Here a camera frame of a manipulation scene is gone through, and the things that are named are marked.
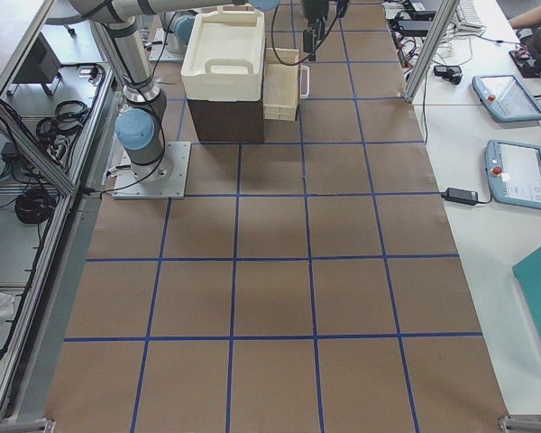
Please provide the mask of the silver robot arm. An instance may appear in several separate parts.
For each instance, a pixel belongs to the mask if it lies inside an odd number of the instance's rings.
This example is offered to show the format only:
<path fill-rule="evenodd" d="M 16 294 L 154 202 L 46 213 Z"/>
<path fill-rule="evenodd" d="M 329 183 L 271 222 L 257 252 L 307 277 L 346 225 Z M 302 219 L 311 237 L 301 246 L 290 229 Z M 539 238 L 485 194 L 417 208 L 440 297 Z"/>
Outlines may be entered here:
<path fill-rule="evenodd" d="M 183 10 L 159 14 L 166 41 L 166 51 L 184 54 L 188 46 L 197 12 Z"/>
<path fill-rule="evenodd" d="M 206 143 L 261 143 L 265 139 L 267 11 L 277 1 L 74 1 L 80 16 L 103 27 L 124 78 L 128 105 L 115 135 L 138 181 L 174 171 L 162 129 L 166 95 L 154 78 L 136 23 L 160 17 L 186 48 L 181 77 L 197 138 Z"/>

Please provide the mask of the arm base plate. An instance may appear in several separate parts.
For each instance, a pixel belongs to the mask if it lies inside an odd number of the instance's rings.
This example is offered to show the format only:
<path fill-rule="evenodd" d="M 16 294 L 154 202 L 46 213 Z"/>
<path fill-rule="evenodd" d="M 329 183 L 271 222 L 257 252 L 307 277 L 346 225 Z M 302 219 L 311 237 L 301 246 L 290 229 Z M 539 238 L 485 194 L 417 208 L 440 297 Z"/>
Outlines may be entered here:
<path fill-rule="evenodd" d="M 190 142 L 167 142 L 165 154 L 156 166 L 132 165 L 123 151 L 112 196 L 116 199 L 184 198 L 191 153 Z"/>
<path fill-rule="evenodd" d="M 182 62 L 187 44 L 174 33 L 158 28 L 150 45 L 150 62 Z"/>

